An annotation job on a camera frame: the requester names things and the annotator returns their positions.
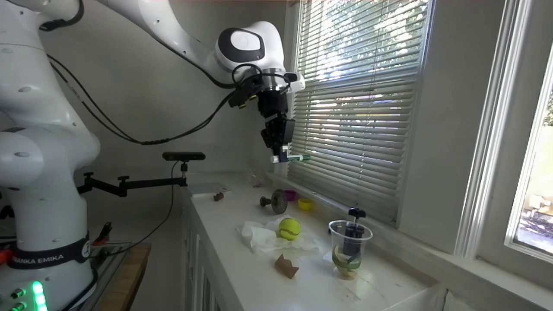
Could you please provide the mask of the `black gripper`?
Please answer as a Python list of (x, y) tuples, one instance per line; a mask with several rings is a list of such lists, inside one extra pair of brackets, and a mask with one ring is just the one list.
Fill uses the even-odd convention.
[(289, 101), (281, 91), (263, 91), (258, 110), (265, 117), (262, 136), (265, 145), (276, 153), (284, 155), (286, 145), (293, 141), (296, 120), (288, 117)]

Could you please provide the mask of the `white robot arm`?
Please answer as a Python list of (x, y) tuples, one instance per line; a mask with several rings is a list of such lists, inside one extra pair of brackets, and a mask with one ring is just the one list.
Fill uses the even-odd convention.
[[(206, 49), (182, 27), (170, 0), (99, 1), (227, 87), (231, 105), (257, 98), (267, 146), (277, 162), (291, 158), (288, 94), (303, 89), (305, 79), (286, 67), (272, 22), (227, 27)], [(2, 311), (72, 311), (98, 286), (75, 170), (99, 155), (101, 141), (66, 98), (41, 39), (84, 13), (84, 0), (0, 0), (0, 110), (13, 120), (0, 131), (0, 184), (16, 212)]]

